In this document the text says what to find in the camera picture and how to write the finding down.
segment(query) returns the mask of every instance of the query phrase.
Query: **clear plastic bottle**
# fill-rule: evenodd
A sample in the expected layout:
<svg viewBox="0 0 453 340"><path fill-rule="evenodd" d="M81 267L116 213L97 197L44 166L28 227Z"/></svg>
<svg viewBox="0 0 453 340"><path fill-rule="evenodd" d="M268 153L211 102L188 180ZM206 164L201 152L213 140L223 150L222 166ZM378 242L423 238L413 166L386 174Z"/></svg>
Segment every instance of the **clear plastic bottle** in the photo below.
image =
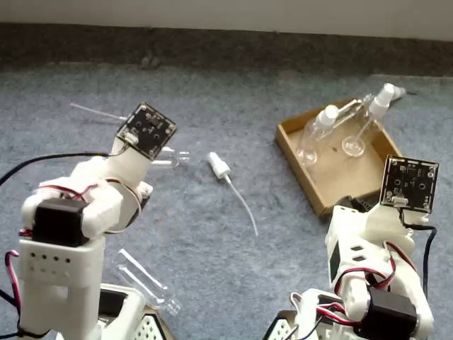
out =
<svg viewBox="0 0 453 340"><path fill-rule="evenodd" d="M359 127L355 135L347 136L341 143L343 151L352 157L360 157L365 152L367 142L374 139L382 128L382 119L392 100L396 99L395 86L385 84L382 90L357 107L354 123Z"/></svg>
<svg viewBox="0 0 453 340"><path fill-rule="evenodd" d="M179 313L181 306L173 292L150 274L125 249L119 250L113 263L115 273L130 287L142 292L148 306L155 310L165 310L173 316Z"/></svg>
<svg viewBox="0 0 453 340"><path fill-rule="evenodd" d="M153 160L152 167L176 168L190 160L189 151L177 151L170 147L163 147L159 155Z"/></svg>
<svg viewBox="0 0 453 340"><path fill-rule="evenodd" d="M305 125L296 151L304 166L313 166L317 162L316 146L332 132L337 117L338 108L335 105L328 105Z"/></svg>

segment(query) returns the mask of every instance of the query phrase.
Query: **perforated plate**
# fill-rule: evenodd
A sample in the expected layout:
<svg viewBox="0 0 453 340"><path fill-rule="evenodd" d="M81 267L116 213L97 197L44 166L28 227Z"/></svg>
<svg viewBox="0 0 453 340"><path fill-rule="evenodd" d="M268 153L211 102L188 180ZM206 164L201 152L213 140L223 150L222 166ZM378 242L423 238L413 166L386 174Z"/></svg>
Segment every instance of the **perforated plate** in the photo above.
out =
<svg viewBox="0 0 453 340"><path fill-rule="evenodd" d="M131 340L166 340L156 315L145 315Z"/></svg>
<svg viewBox="0 0 453 340"><path fill-rule="evenodd" d="M276 321L275 326L269 337L266 340L283 340L291 331L291 326L286 319L279 319Z"/></svg>

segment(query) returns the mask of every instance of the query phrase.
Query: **blue-gray carpet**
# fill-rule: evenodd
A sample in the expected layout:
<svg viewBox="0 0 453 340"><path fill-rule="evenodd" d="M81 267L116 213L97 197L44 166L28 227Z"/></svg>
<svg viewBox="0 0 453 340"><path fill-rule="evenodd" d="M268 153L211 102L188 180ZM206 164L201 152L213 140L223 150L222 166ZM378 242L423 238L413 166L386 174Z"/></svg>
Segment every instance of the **blue-gray carpet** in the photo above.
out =
<svg viewBox="0 0 453 340"><path fill-rule="evenodd" d="M118 123L70 108L71 102L127 115L146 101L179 127L170 146L190 150L189 165L149 172L153 197L126 233L108 238L104 273L105 282L119 283L109 265L124 247L175 288L183 308L166 322L177 339L261 339L277 311L289 308L289 292L328 289L328 224L312 213L275 144L276 124L339 98L377 92L384 82L417 93L391 109L386 126L407 157L440 163L429 300L431 339L449 339L452 44L33 25L0 25L0 36L0 173L41 154L110 150ZM139 67L147 51L160 66ZM212 150L230 165L259 237L207 165ZM32 165L1 187L4 251L18 246L24 199L76 162ZM426 235L415 238L421 265ZM9 289L5 271L0 287ZM15 329L16 313L4 301L0 318L0 334Z"/></svg>

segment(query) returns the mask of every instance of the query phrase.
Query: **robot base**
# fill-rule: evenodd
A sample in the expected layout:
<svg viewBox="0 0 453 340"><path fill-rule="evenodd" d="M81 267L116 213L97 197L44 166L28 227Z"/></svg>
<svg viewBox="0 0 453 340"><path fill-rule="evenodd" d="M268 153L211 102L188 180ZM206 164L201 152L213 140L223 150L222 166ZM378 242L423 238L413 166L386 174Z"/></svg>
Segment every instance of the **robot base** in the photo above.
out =
<svg viewBox="0 0 453 340"><path fill-rule="evenodd" d="M103 283L101 292L102 340L175 340L157 312L145 306L138 290ZM58 334L56 340L64 337Z"/></svg>

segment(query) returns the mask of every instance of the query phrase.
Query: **circuit board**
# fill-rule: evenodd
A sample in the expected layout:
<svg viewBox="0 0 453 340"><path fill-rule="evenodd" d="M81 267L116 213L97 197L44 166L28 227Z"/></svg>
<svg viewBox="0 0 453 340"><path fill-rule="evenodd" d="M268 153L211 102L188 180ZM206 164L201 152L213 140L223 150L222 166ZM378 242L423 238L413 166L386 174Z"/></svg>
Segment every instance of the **circuit board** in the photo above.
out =
<svg viewBox="0 0 453 340"><path fill-rule="evenodd" d="M438 163L388 156L380 204L431 213Z"/></svg>
<svg viewBox="0 0 453 340"><path fill-rule="evenodd" d="M116 136L153 160L175 132L174 122L147 103L141 103L120 127ZM135 143L126 138L128 135L133 136Z"/></svg>

